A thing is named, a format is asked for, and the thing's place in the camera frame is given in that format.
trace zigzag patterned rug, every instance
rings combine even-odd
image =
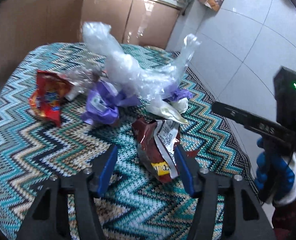
[[[176,57],[134,45],[123,45],[126,53],[142,67],[159,67]],[[62,71],[95,64],[104,57],[88,52],[81,43],[54,43],[30,52],[15,70],[0,95],[0,229],[10,240],[16,238],[21,221],[36,196],[37,185],[50,174],[69,176],[111,143],[119,147],[118,161],[105,197],[96,200],[100,221],[108,239],[185,239],[192,222],[196,200],[184,191],[179,179],[161,184],[140,165],[131,124],[149,114],[143,107],[121,110],[121,126],[98,125],[95,129],[79,116],[85,97],[62,107],[62,127],[34,117],[28,97],[36,88],[36,70]],[[254,188],[248,157],[240,150],[225,119],[211,112],[213,96],[188,69],[181,87],[194,97],[183,115],[181,143],[186,150],[200,149],[198,161],[218,174],[241,174]],[[73,199],[69,201],[71,234],[75,228]],[[223,197],[219,196],[213,239],[220,238]]]

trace trash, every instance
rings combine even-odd
[[[30,107],[36,116],[60,127],[60,103],[72,85],[56,73],[41,70],[37,70],[36,84],[37,90],[29,98]]]
[[[180,113],[169,103],[161,99],[153,99],[146,105],[146,111],[168,120],[175,121],[181,124],[188,124]]]
[[[93,83],[97,82],[101,76],[105,77],[106,75],[99,66],[86,64],[84,66],[65,70],[59,73],[58,76],[74,85],[73,90],[75,91],[75,95],[77,93],[87,94],[88,91],[92,89]]]
[[[179,101],[171,101],[170,104],[176,109],[180,114],[183,114],[188,109],[188,98],[182,98]]]
[[[191,99],[192,97],[193,94],[189,90],[177,88],[172,92],[172,95],[166,99],[169,101],[179,101],[183,98]]]
[[[88,49],[106,56],[104,70],[109,82],[120,85],[127,95],[137,95],[143,100],[165,99],[172,95],[188,67],[188,63],[200,42],[193,34],[184,38],[180,55],[171,63],[158,69],[143,69],[138,61],[125,54],[109,33],[110,25],[101,22],[85,22],[83,40]]]
[[[138,118],[132,128],[138,142],[137,150],[141,163],[160,182],[172,181],[178,176],[174,149],[180,143],[179,124],[171,120],[155,120],[147,123]],[[198,150],[187,152],[196,157]]]
[[[90,124],[109,124],[116,126],[119,122],[118,106],[138,106],[141,101],[136,96],[127,97],[109,82],[98,81],[88,92],[86,112],[81,119]]]

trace clear plastic bag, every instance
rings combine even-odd
[[[91,64],[68,69],[58,75],[73,84],[74,91],[80,94],[87,94],[92,89],[93,83],[97,82],[99,77],[105,76],[99,67]]]
[[[82,28],[84,43],[91,52],[107,57],[104,69],[111,83],[122,86],[127,95],[137,95],[146,101],[160,101],[171,96],[200,45],[197,37],[189,34],[180,55],[171,63],[158,69],[142,69],[135,58],[123,52],[110,29],[110,25],[101,22],[85,22]]]

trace white plastic bag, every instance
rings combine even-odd
[[[188,63],[200,42],[193,34],[184,39],[180,55],[171,63],[158,69],[142,69],[138,61],[125,54],[109,33],[110,25],[101,22],[85,22],[83,40],[88,49],[105,55],[104,69],[110,82],[121,85],[128,95],[137,95],[146,101],[164,99],[176,90],[188,67]]]
[[[188,109],[188,98],[180,99],[179,101],[172,101],[170,104],[176,109],[180,114],[183,114]]]
[[[173,106],[161,99],[153,99],[146,105],[146,111],[177,123],[188,124],[188,121]]]

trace beige cabinet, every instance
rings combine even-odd
[[[122,43],[165,49],[179,10],[150,0],[133,0]]]
[[[110,33],[121,43],[133,0],[84,0],[81,22],[111,25]]]
[[[0,4],[0,89],[29,51],[82,41],[85,21],[111,25],[120,43],[164,49],[178,13],[151,0],[5,0]]]

